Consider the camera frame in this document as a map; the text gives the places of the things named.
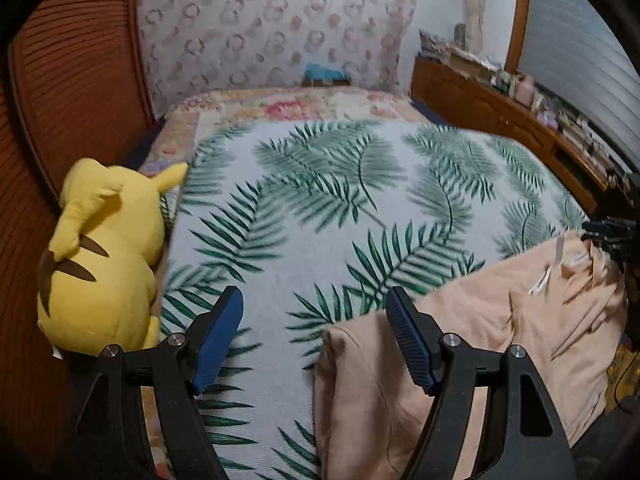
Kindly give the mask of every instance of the peach blanket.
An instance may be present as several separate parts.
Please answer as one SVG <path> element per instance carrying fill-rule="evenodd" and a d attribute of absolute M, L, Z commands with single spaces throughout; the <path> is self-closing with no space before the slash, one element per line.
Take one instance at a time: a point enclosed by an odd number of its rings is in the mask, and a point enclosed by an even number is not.
<path fill-rule="evenodd" d="M 580 233 L 454 280 L 416 307 L 477 348 L 524 346 L 570 444 L 603 411 L 606 368 L 626 321 L 625 286 L 617 265 Z M 433 399 L 409 377 L 384 312 L 329 328 L 315 374 L 322 478 L 399 478 Z M 478 388 L 454 478 L 471 473 L 485 401 Z"/>

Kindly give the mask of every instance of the hanging cord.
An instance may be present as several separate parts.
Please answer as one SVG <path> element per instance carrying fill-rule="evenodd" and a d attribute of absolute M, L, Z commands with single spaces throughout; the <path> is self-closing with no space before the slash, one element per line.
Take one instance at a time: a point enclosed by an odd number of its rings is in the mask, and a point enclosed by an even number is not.
<path fill-rule="evenodd" d="M 626 409 L 622 404 L 620 404 L 620 401 L 618 400 L 618 386 L 620 386 L 620 381 L 622 380 L 622 378 L 626 375 L 626 373 L 629 371 L 629 368 L 632 367 L 633 363 L 636 362 L 636 358 L 638 357 L 638 354 L 640 354 L 640 350 L 638 350 L 636 352 L 636 354 L 634 355 L 634 358 L 631 359 L 631 362 L 626 366 L 626 369 L 624 372 L 622 372 L 622 375 L 620 375 L 620 377 L 618 378 L 618 380 L 616 381 L 616 387 L 613 388 L 613 400 L 616 401 L 617 406 L 623 411 L 625 412 L 627 415 L 631 415 L 633 412 L 630 412 L 628 409 Z"/>

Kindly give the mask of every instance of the yellow plush toy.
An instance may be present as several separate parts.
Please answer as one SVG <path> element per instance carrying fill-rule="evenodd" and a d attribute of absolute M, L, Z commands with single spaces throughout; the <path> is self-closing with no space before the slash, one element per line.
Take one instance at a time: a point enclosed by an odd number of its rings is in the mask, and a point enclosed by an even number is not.
<path fill-rule="evenodd" d="M 125 351 L 156 344 L 150 265 L 164 242 L 160 193 L 185 171 L 177 164 L 149 179 L 87 158 L 69 171 L 37 272 L 38 323 L 53 345 L 98 355 L 108 344 Z"/>

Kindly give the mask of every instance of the white sheet with green leaves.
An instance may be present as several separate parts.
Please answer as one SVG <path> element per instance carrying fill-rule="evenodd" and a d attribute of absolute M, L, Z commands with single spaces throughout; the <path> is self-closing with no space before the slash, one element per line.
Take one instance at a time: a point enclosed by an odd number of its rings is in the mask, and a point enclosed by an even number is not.
<path fill-rule="evenodd" d="M 327 325 L 380 308 L 391 286 L 428 294 L 585 218 L 526 148 L 478 132 L 334 121 L 198 137 L 162 332 L 185 330 L 226 285 L 242 290 L 240 330 L 197 400 L 232 479 L 319 478 L 309 365 Z"/>

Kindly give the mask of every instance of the floral wall covering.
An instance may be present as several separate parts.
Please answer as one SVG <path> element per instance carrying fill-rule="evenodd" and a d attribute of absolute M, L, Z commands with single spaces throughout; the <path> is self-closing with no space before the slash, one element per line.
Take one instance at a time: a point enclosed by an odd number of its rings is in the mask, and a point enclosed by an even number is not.
<path fill-rule="evenodd" d="M 393 91 L 416 0 L 138 0 L 156 115 L 211 89 L 295 86 L 307 62 Z"/>

